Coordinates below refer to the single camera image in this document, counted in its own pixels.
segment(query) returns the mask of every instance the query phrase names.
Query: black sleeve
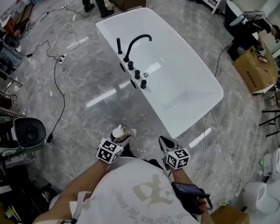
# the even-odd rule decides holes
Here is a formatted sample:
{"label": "black sleeve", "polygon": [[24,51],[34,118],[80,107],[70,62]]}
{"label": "black sleeve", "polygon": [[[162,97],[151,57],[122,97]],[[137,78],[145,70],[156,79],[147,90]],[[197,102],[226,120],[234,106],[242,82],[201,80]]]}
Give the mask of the black sleeve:
{"label": "black sleeve", "polygon": [[270,24],[268,24],[264,19],[253,20],[251,23],[254,23],[256,26],[261,27],[262,30],[266,30],[267,33],[272,31]]}

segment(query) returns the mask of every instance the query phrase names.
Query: cardboard box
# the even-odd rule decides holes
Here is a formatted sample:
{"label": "cardboard box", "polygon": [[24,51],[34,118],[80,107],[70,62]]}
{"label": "cardboard box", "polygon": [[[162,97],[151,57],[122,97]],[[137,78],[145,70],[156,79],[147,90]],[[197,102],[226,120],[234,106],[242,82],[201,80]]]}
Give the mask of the cardboard box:
{"label": "cardboard box", "polygon": [[220,207],[211,214],[214,224],[249,224],[250,219],[247,213],[244,213],[230,205]]}
{"label": "cardboard box", "polygon": [[5,21],[9,16],[18,23],[25,9],[25,3],[22,0],[15,1],[1,16],[1,21]]}
{"label": "cardboard box", "polygon": [[265,51],[267,63],[258,59],[256,49],[252,46],[233,64],[252,93],[267,92],[278,79],[277,64],[267,47]]}
{"label": "cardboard box", "polygon": [[7,31],[7,33],[9,33],[9,34],[14,33],[15,22],[14,22],[14,20],[11,18],[11,16],[9,16],[9,17],[1,24],[1,26]]}

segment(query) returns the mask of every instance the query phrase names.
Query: power strip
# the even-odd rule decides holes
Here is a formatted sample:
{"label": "power strip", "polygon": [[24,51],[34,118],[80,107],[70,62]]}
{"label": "power strip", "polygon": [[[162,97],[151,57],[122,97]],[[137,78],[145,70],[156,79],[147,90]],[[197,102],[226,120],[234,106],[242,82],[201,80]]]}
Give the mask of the power strip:
{"label": "power strip", "polygon": [[67,53],[65,53],[63,56],[61,56],[61,57],[59,58],[59,60],[60,60],[59,64],[62,64],[62,63],[64,62],[66,56],[67,56]]}
{"label": "power strip", "polygon": [[67,7],[68,5],[69,3],[65,4],[64,6],[61,7],[61,9]]}

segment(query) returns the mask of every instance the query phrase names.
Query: black faucet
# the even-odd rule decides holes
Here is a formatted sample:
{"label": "black faucet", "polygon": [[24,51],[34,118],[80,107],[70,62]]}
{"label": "black faucet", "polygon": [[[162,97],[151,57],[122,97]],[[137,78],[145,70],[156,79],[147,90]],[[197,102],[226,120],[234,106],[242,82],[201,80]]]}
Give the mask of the black faucet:
{"label": "black faucet", "polygon": [[148,35],[148,34],[143,34],[143,35],[137,36],[134,40],[131,41],[131,43],[130,43],[130,45],[129,45],[129,48],[127,49],[126,56],[125,56],[125,58],[123,58],[123,61],[124,61],[124,62],[128,62],[128,61],[130,60],[130,59],[129,59],[129,55],[130,55],[132,46],[134,45],[134,43],[135,43],[136,41],[138,41],[139,39],[141,39],[141,38],[143,38],[143,37],[148,37],[148,38],[149,38],[149,41],[150,41],[150,42],[152,41],[151,36]]}

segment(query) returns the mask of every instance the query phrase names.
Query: black shoe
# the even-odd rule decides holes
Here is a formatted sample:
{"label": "black shoe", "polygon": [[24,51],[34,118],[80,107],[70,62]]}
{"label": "black shoe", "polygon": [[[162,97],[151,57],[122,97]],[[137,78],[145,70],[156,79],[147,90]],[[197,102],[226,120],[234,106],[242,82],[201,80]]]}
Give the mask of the black shoe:
{"label": "black shoe", "polygon": [[131,158],[136,158],[135,155],[132,153],[132,151],[130,150],[130,144],[127,144],[124,148],[123,151],[121,153],[122,157],[131,157]]}
{"label": "black shoe", "polygon": [[104,14],[101,15],[101,18],[105,18],[114,14],[114,10],[107,10]]}
{"label": "black shoe", "polygon": [[94,4],[88,4],[87,6],[84,6],[84,11],[87,13],[93,8],[94,8]]}

